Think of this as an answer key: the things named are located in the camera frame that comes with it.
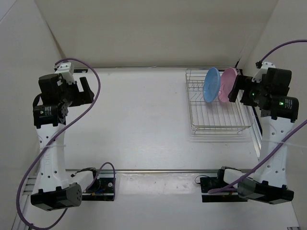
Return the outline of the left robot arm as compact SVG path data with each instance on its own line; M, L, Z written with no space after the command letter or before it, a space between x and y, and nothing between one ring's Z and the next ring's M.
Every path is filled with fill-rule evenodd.
M66 174L64 133L69 107L91 104L94 93L86 77L81 77L83 91L77 82L68 82L62 74L53 73L38 80L41 93L33 101L33 117L39 145L44 154L40 159L38 192L31 195L31 204L45 211L78 207L82 202L80 182Z

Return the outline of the pink plate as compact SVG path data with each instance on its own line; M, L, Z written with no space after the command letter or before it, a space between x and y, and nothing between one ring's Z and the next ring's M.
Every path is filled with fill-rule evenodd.
M218 99L226 103L229 101L228 95L231 92L237 76L235 68L227 68L221 75L221 86L218 93Z

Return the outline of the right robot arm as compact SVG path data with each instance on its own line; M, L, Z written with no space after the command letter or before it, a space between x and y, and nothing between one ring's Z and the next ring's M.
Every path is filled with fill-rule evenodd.
M224 175L215 180L217 189L209 194L235 190L242 199L272 205L293 200L294 192L287 188L285 176L285 142L295 133L299 101L287 95L291 78L290 70L273 67L260 69L254 77L237 75L228 98L234 102L243 90L241 103L261 110L260 162L246 174L225 168Z

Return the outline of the blue plate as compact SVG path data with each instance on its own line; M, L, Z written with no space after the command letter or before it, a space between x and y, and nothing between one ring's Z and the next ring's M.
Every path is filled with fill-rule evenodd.
M208 70L203 86L203 97L207 103L211 103L218 96L221 87L221 75L217 68L212 67Z

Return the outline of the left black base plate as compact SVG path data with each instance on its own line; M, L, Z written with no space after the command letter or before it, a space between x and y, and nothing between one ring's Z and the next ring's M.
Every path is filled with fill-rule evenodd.
M69 177L71 183L77 183L82 190L82 201L114 201L116 188L116 171L112 176L96 168L84 168Z

